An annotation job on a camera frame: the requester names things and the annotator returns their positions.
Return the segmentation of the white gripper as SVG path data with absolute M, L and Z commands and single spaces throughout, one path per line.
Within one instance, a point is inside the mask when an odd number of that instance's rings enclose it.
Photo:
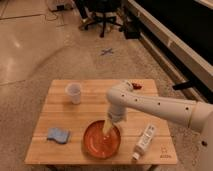
M 108 117 L 109 119 L 104 122 L 103 126 L 104 134 L 107 134 L 111 130 L 113 123 L 126 121 L 126 111 L 108 111 Z

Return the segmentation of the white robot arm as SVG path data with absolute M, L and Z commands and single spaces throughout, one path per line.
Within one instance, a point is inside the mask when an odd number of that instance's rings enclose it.
M 112 124 L 122 121 L 126 117 L 126 109 L 131 108 L 200 133 L 202 147 L 196 171 L 213 170 L 213 104 L 139 95 L 134 92 L 129 81 L 122 81 L 109 88 L 106 99 L 109 102 L 107 117 Z

